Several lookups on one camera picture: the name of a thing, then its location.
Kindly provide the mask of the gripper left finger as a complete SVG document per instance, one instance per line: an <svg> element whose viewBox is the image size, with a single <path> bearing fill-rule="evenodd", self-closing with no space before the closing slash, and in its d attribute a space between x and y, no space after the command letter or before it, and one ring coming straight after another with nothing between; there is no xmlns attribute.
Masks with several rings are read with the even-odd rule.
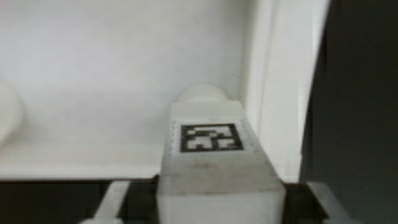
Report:
<svg viewBox="0 0 398 224"><path fill-rule="evenodd" d="M155 180L114 181L95 215L79 224L159 224L155 193Z"/></svg>

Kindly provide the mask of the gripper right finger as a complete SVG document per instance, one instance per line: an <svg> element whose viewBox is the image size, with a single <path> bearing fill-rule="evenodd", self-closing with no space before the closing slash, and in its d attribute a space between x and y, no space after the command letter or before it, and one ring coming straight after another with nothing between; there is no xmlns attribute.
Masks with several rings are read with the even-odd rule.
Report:
<svg viewBox="0 0 398 224"><path fill-rule="evenodd" d="M326 183L287 183L285 188L283 224L356 224Z"/></svg>

